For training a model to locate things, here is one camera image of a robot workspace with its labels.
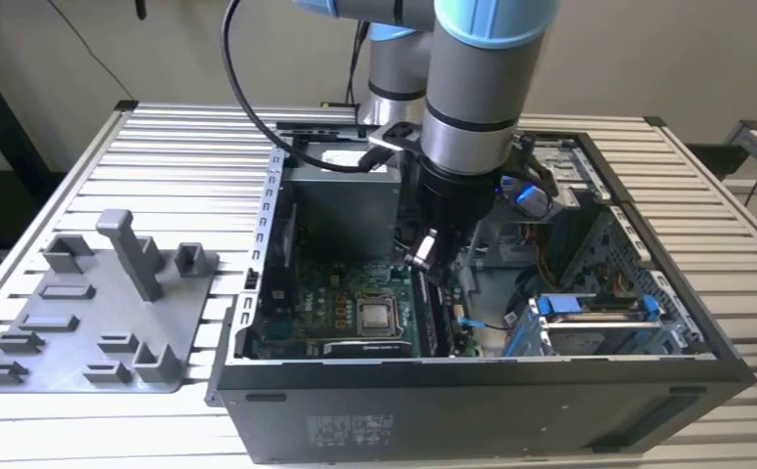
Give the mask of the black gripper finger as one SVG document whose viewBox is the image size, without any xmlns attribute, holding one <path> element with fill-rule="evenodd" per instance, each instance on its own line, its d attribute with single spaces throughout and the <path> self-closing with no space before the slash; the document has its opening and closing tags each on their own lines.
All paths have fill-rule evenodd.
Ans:
<svg viewBox="0 0 757 469">
<path fill-rule="evenodd" d="M 443 285 L 446 266 L 441 252 L 438 232 L 429 229 L 406 254 L 406 263 L 434 285 Z"/>
<path fill-rule="evenodd" d="M 466 234 L 461 230 L 445 229 L 437 233 L 435 269 L 441 274 L 449 269 L 465 244 Z"/>
</svg>

